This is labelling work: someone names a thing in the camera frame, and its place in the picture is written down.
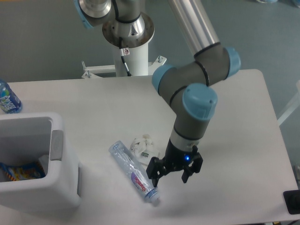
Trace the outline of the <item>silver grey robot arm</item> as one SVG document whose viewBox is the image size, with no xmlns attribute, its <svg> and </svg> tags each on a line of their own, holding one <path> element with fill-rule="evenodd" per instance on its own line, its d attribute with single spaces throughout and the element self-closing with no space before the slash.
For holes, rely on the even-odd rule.
<svg viewBox="0 0 300 225">
<path fill-rule="evenodd" d="M 180 68 L 164 64 L 152 73 L 152 85 L 176 114 L 165 156 L 153 157 L 146 170 L 154 186 L 171 172 L 183 171 L 187 182 L 200 171 L 203 158 L 197 145 L 218 101 L 211 86 L 240 69 L 239 54 L 221 45 L 199 0 L 171 0 L 169 5 L 194 61 Z M 148 43 L 155 29 L 139 0 L 76 0 L 75 7 L 86 28 L 102 26 L 113 46 L 117 76 L 150 74 Z"/>
</svg>

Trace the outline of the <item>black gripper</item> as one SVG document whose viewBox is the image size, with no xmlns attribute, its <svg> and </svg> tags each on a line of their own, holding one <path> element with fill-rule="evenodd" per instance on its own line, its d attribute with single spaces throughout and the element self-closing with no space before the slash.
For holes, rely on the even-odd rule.
<svg viewBox="0 0 300 225">
<path fill-rule="evenodd" d="M 152 157 L 146 173 L 152 181 L 153 187 L 156 188 L 161 177 L 166 176 L 169 172 L 181 170 L 184 171 L 181 179 L 183 183 L 187 183 L 189 177 L 200 172 L 202 164 L 203 158 L 196 145 L 192 146 L 191 151 L 182 151 L 169 140 L 165 157 L 162 159 Z"/>
</svg>

